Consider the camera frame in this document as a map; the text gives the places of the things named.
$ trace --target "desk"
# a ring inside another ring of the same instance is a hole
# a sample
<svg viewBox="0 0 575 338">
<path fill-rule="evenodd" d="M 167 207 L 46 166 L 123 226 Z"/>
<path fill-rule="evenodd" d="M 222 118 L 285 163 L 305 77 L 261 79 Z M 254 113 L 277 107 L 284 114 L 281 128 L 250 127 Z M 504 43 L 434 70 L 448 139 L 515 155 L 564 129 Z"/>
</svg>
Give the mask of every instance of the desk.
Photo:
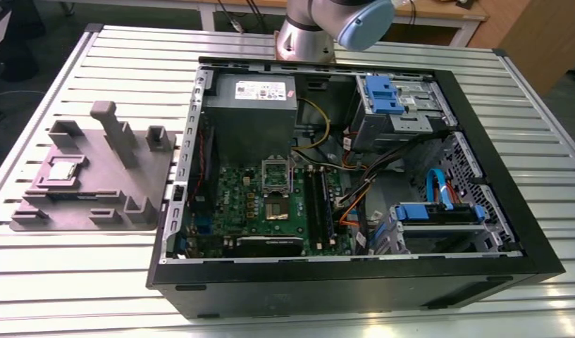
<svg viewBox="0 0 575 338">
<path fill-rule="evenodd" d="M 334 54 L 338 63 L 452 71 L 567 272 L 460 309 L 186 320 L 143 287 L 154 232 L 11 232 L 54 120 L 101 128 L 90 103 L 110 100 L 133 130 L 179 133 L 198 57 L 273 58 L 268 35 L 105 26 L 83 33 L 0 168 L 1 335 L 575 337 L 575 145 L 515 67 L 488 49 L 380 43 Z"/>
<path fill-rule="evenodd" d="M 217 0 L 73 0 L 73 2 L 197 10 L 200 12 L 201 30 L 210 32 L 214 31 L 213 14 L 222 11 Z M 285 15 L 286 2 L 288 0 L 256 0 L 260 12 L 269 15 Z M 229 12 L 252 12 L 245 0 L 222 0 L 222 4 Z M 457 29 L 449 43 L 452 47 L 467 46 L 479 24 L 488 19 L 488 15 L 477 3 L 473 4 L 472 9 L 468 11 L 457 7 L 453 2 L 414 0 L 414 8 L 417 10 L 416 25 L 453 27 Z M 397 7 L 394 14 L 393 23 L 406 24 L 410 18 L 410 4 Z"/>
</svg>

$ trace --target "ram slot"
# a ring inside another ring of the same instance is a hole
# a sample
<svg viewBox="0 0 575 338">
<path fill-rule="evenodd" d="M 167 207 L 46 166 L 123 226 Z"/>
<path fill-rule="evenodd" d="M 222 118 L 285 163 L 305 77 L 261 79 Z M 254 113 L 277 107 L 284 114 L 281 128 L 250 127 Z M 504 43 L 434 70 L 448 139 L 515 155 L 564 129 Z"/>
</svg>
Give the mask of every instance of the ram slot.
<svg viewBox="0 0 575 338">
<path fill-rule="evenodd" d="M 326 185 L 326 176 L 324 168 L 321 167 L 321 171 L 318 173 L 318 179 L 321 181 L 322 186 L 322 223 L 325 224 L 325 231 L 322 236 L 322 243 L 329 245 L 334 244 L 334 233 L 333 233 L 333 220 L 332 220 L 332 202 L 329 201 L 328 196 L 328 185 Z"/>
<path fill-rule="evenodd" d="M 320 190 L 316 185 L 316 171 L 312 167 L 308 167 L 304 175 L 304 201 L 306 202 L 306 227 L 308 227 L 308 242 L 312 250 L 320 250 L 322 248 L 322 228 L 321 221 L 324 216 L 321 214 L 321 208 L 318 204 Z"/>
</svg>

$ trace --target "wooden cabinet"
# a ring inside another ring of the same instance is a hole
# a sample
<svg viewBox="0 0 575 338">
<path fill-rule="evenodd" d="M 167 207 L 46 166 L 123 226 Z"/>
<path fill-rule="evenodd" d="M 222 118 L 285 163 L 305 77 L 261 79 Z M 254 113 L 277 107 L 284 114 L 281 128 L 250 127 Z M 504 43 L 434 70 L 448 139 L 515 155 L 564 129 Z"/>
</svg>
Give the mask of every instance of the wooden cabinet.
<svg viewBox="0 0 575 338">
<path fill-rule="evenodd" d="M 479 0 L 489 19 L 468 47 L 503 49 L 539 94 L 575 65 L 575 0 Z"/>
</svg>

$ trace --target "table leg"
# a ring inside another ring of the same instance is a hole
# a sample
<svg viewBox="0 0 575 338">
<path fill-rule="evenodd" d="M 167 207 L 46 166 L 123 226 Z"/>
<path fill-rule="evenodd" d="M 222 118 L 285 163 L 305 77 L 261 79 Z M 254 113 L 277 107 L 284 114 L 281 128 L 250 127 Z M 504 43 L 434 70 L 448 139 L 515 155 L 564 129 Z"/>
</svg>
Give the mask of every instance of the table leg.
<svg viewBox="0 0 575 338">
<path fill-rule="evenodd" d="M 200 4 L 201 30 L 214 31 L 214 6 Z"/>
<path fill-rule="evenodd" d="M 477 29 L 479 21 L 465 21 L 463 26 L 456 31 L 455 37 L 449 42 L 451 47 L 465 47 L 468 40 L 472 39 L 475 30 Z"/>
</svg>

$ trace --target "motherboard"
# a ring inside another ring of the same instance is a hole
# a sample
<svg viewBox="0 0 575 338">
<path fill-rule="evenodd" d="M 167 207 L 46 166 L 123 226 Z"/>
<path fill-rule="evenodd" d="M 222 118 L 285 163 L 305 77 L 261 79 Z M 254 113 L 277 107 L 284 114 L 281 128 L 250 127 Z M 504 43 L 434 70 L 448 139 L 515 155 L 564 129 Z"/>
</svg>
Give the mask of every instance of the motherboard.
<svg viewBox="0 0 575 338">
<path fill-rule="evenodd" d="M 340 195 L 338 173 L 324 167 L 298 168 L 285 160 L 221 166 L 214 213 L 186 220 L 186 255 L 348 255 L 350 235 L 332 219 Z"/>
</svg>

